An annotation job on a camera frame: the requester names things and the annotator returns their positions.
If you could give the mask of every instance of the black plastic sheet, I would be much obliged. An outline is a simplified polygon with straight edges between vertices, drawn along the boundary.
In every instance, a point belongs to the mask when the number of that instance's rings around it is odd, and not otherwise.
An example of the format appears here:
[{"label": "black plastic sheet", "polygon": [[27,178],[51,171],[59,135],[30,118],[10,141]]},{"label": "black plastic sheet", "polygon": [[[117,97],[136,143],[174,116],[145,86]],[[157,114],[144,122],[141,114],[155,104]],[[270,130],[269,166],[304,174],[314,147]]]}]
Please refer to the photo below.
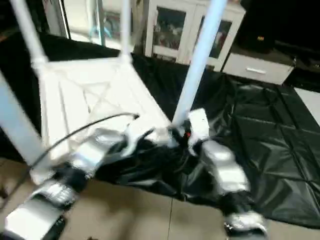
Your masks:
[{"label": "black plastic sheet", "polygon": [[[118,54],[53,36],[41,35],[40,39],[53,61]],[[0,54],[10,56],[10,62],[0,58],[0,68],[13,90],[22,80],[30,83],[31,89],[37,85],[19,35],[0,43]],[[188,66],[137,55],[133,56],[133,65],[172,119]],[[26,93],[26,97],[19,96],[23,93],[18,90],[16,93],[19,99],[29,99],[22,105],[39,128],[39,100],[32,105],[34,94]],[[193,109],[197,108],[205,108],[211,136],[234,151],[249,178],[259,211],[266,218],[320,228],[320,128],[293,88],[206,70],[193,104]],[[142,147],[144,153],[104,166],[97,178],[219,207],[215,185],[199,159],[183,149]]]}]

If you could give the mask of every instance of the tiled floor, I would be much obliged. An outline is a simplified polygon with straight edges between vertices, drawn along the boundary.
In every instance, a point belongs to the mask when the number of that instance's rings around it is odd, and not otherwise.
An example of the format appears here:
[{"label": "tiled floor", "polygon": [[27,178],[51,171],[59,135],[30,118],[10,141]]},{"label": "tiled floor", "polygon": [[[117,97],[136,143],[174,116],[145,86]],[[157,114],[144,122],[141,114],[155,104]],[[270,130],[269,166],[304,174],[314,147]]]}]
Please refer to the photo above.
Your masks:
[{"label": "tiled floor", "polygon": [[[26,167],[0,159],[0,175],[10,191]],[[9,213],[33,190],[27,181]],[[225,240],[222,216],[214,208],[192,205],[142,190],[93,180],[74,208],[62,240]],[[269,221],[271,240],[318,240],[320,230]]]},{"label": "tiled floor", "polygon": [[298,93],[298,95],[304,102],[305,106],[310,111],[314,120],[320,126],[320,110],[319,110],[320,93],[304,90],[301,88],[295,88],[295,91]]}]

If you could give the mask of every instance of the white cabinet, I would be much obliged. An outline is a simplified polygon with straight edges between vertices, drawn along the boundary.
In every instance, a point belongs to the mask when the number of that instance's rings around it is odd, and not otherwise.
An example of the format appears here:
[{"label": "white cabinet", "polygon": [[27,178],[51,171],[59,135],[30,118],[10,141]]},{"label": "white cabinet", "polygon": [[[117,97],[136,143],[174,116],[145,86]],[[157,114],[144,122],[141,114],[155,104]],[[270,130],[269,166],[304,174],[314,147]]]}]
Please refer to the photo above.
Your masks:
[{"label": "white cabinet", "polygon": [[247,79],[281,85],[293,69],[290,65],[231,53],[223,72]]},{"label": "white cabinet", "polygon": [[[145,55],[188,65],[198,41],[209,0],[150,0]],[[219,72],[237,34],[245,10],[228,3],[207,65]]]}]

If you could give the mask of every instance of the black cable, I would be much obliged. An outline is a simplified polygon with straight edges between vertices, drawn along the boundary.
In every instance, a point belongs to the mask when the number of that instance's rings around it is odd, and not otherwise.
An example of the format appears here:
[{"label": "black cable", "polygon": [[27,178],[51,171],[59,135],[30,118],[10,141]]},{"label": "black cable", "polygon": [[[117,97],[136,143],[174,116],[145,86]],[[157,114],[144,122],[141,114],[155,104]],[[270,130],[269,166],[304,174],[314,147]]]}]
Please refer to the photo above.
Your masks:
[{"label": "black cable", "polygon": [[100,122],[106,121],[108,119],[112,119],[115,117],[119,117],[119,116],[133,116],[134,119],[137,119],[139,117],[138,114],[134,114],[134,113],[130,113],[130,112],[123,112],[123,113],[118,113],[118,114],[114,114],[105,118],[102,118],[100,120],[96,120],[93,121],[87,125],[84,125],[80,128],[78,128],[77,130],[69,133],[68,135],[66,135],[65,137],[61,138],[60,140],[58,140],[55,144],[53,144],[52,146],[50,146],[49,148],[47,148],[35,161],[34,163],[29,166],[27,168],[27,170],[25,171],[25,173],[22,175],[22,177],[19,179],[19,181],[17,182],[17,184],[14,186],[13,190],[8,194],[7,198],[3,201],[1,208],[0,208],[0,213],[3,211],[3,209],[6,207],[6,205],[8,204],[9,200],[12,198],[12,196],[16,193],[16,191],[19,189],[19,187],[26,181],[26,179],[29,176],[29,172],[34,169],[43,159],[44,157],[52,150],[54,149],[56,146],[58,146],[60,143],[62,143],[63,141],[67,140],[68,138],[72,137],[73,135],[87,129],[88,127],[98,124]]}]

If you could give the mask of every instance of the white platform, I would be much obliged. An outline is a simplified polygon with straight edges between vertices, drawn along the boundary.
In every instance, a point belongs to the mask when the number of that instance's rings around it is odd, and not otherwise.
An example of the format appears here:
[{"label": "white platform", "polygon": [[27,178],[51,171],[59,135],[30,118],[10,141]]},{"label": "white platform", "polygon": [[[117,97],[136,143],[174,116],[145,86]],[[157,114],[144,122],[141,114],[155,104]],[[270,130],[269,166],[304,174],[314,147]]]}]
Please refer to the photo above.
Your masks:
[{"label": "white platform", "polygon": [[[170,124],[134,67],[118,57],[49,62],[40,73],[44,83],[42,138],[48,146],[89,122],[122,112],[148,114],[156,128]],[[121,116],[93,128],[123,131],[131,121],[132,117]],[[89,133],[83,131],[65,141],[52,151],[51,158],[67,153],[74,141]]]}]

